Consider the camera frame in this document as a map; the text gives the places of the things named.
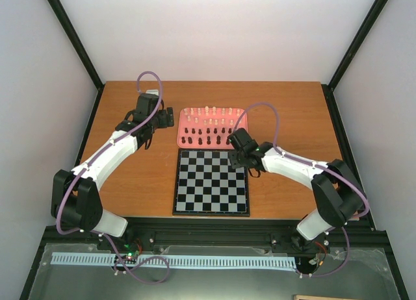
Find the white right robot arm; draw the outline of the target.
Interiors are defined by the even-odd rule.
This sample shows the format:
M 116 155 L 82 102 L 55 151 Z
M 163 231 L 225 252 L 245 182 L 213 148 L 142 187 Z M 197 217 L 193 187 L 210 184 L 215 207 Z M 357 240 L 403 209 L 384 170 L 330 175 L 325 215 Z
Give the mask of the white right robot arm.
M 344 226 L 352 218 L 367 215 L 369 202 L 344 161 L 315 161 L 270 142 L 259 145 L 243 128 L 233 131 L 227 140 L 233 147 L 228 153 L 233 168 L 254 170 L 257 176 L 281 175 L 313 192 L 316 209 L 301 219 L 291 234 L 296 250 L 305 251 L 321 234 Z

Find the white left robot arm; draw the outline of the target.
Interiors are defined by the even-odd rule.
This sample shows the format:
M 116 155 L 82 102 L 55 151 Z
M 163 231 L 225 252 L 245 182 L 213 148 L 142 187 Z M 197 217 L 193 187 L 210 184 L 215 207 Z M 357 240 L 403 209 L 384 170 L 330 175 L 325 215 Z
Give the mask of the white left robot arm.
M 112 236 L 120 249 L 131 248 L 135 233 L 127 220 L 103 208 L 99 191 L 112 172 L 141 147 L 148 149 L 157 129 L 174 126 L 174 110 L 156 94 L 141 93 L 136 107 L 87 160 L 53 177 L 51 214 L 60 234 L 76 231 Z

